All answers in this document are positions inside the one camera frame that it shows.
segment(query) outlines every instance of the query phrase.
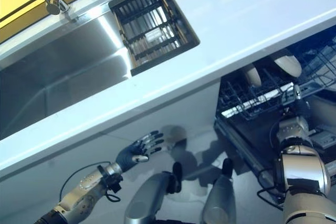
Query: dish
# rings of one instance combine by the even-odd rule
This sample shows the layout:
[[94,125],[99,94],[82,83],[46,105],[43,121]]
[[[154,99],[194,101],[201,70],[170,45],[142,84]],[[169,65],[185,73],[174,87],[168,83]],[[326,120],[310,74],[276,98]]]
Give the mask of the dish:
[[302,73],[302,67],[298,59],[292,53],[283,49],[270,56],[271,59],[287,74],[298,78]]
[[254,87],[261,86],[261,78],[256,67],[251,63],[242,68],[248,84]]

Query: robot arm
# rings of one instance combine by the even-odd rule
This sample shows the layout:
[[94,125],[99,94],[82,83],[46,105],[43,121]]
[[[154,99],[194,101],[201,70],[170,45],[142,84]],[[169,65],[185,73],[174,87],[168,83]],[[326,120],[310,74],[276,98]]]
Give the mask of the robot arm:
[[275,162],[274,181],[283,192],[285,224],[328,224],[336,222],[336,205],[327,199],[330,176],[309,138],[305,119],[308,108],[294,87],[297,113],[279,123],[279,158]]
[[107,190],[117,192],[121,189],[119,182],[122,181],[122,173],[139,162],[148,161],[149,155],[161,150],[155,146],[163,142],[159,139],[162,136],[158,131],[151,132],[123,149],[113,164],[98,166],[35,224],[77,224],[85,220]]

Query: dish rack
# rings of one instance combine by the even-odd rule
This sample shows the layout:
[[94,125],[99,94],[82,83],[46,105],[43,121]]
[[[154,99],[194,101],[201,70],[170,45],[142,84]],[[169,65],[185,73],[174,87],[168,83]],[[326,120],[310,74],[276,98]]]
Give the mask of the dish rack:
[[173,0],[124,0],[110,8],[135,66],[132,75],[198,45]]
[[226,118],[240,114],[246,120],[252,120],[261,113],[293,102],[294,84],[300,86],[303,98],[323,89],[336,94],[336,27],[293,44],[288,50],[301,64],[302,73],[298,78],[279,70],[278,66],[275,72],[272,71],[268,66],[273,62],[266,57],[255,62],[256,66],[258,63],[262,65],[257,68],[261,87],[249,86],[239,70],[235,73],[236,78],[222,77],[217,112]]

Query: kitchen sink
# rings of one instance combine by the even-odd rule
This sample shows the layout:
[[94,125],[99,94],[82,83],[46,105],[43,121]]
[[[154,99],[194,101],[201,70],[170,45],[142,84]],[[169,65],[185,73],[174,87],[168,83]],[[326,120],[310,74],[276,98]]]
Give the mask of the kitchen sink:
[[0,139],[198,45],[174,0],[109,0],[0,61]]

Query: cable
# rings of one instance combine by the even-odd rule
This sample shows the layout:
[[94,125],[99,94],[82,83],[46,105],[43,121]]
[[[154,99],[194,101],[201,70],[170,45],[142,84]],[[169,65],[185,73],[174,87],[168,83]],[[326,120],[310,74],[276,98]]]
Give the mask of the cable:
[[[262,169],[262,170],[258,173],[258,175],[257,175],[258,183],[259,183],[259,185],[262,187],[262,189],[265,189],[265,187],[264,187],[263,184],[261,183],[260,176],[261,176],[261,174],[262,174],[263,172],[266,172],[266,171],[268,171],[268,170],[273,170],[273,168],[265,168],[265,169]],[[271,195],[273,195],[273,196],[275,196],[275,197],[281,197],[280,194],[273,193],[273,192],[271,192],[271,191],[268,191],[268,193],[271,194]]]
[[81,170],[84,170],[84,169],[86,169],[86,168],[88,168],[88,167],[90,167],[90,166],[99,165],[99,164],[111,164],[111,162],[110,162],[110,161],[101,161],[101,162],[93,163],[93,164],[91,164],[91,165],[84,166],[84,167],[82,167],[81,169],[78,169],[77,171],[75,171],[74,173],[72,173],[72,174],[67,178],[67,180],[64,182],[64,184],[63,184],[62,187],[61,187],[61,190],[59,191],[59,201],[62,200],[62,192],[63,192],[63,190],[64,190],[65,185],[69,182],[69,180],[70,180],[76,173],[78,173],[78,172],[80,172]]
[[280,211],[283,211],[283,208],[282,207],[279,207],[278,205],[274,204],[273,202],[267,200],[266,198],[262,197],[260,194],[265,192],[265,191],[269,191],[269,190],[272,190],[272,189],[276,189],[275,186],[272,186],[272,187],[268,187],[268,188],[264,188],[262,190],[259,190],[257,191],[257,196],[262,199],[264,202],[266,202],[267,204],[275,207],[276,209],[279,209]]
[[106,193],[105,193],[105,196],[106,196],[106,199],[108,199],[109,201],[111,201],[111,202],[113,202],[113,203],[115,203],[115,202],[120,202],[120,201],[121,201],[121,199],[120,199],[118,196],[113,195],[113,194],[108,194],[107,191],[106,191]]

